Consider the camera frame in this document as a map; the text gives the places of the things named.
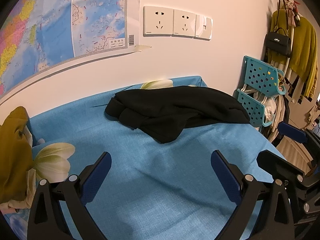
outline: black handbag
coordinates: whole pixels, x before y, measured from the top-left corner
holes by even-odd
[[[280,12],[280,1],[279,0],[279,6],[278,6],[278,16],[277,21],[275,24],[275,28],[273,29],[273,32],[269,32],[266,36],[266,47],[278,52],[284,56],[291,57],[291,39],[288,35],[289,33],[289,25],[288,25],[288,15],[287,12],[285,12],[285,18],[287,23],[287,31],[285,31],[283,28],[278,28],[276,30],[277,24],[278,24],[278,18],[279,18],[279,12]],[[278,31],[282,29],[284,33],[287,35],[279,34]]]

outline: power outlet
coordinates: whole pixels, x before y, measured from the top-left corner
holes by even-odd
[[[174,10],[173,34],[181,36],[195,36],[196,14]]]
[[[196,38],[211,40],[213,20],[202,15],[196,16]]]
[[[143,34],[172,35],[173,9],[155,6],[143,7]]]

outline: stacked basket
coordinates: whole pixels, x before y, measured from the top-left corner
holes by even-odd
[[[249,85],[257,91],[263,93],[267,97],[275,97],[278,95],[285,95],[286,90],[281,86],[282,91],[279,89],[278,74],[283,76],[283,72],[261,60],[244,57],[246,66],[244,84]],[[259,101],[238,89],[238,101],[246,109],[249,117],[250,124],[254,127],[269,126],[270,122],[265,122],[265,106]]]

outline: map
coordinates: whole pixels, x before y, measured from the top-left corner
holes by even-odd
[[[66,60],[133,45],[126,36],[126,3],[19,0],[0,29],[0,97]]]

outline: blue gripper pad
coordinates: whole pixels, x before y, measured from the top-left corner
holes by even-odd
[[[211,155],[211,166],[224,191],[227,193],[229,200],[239,206],[242,200],[240,184],[216,151]]]
[[[83,183],[80,200],[84,206],[93,201],[111,168],[111,162],[110,153],[106,153]]]
[[[280,122],[277,128],[280,134],[283,134],[298,143],[306,143],[308,141],[304,131],[295,128],[290,124]]]

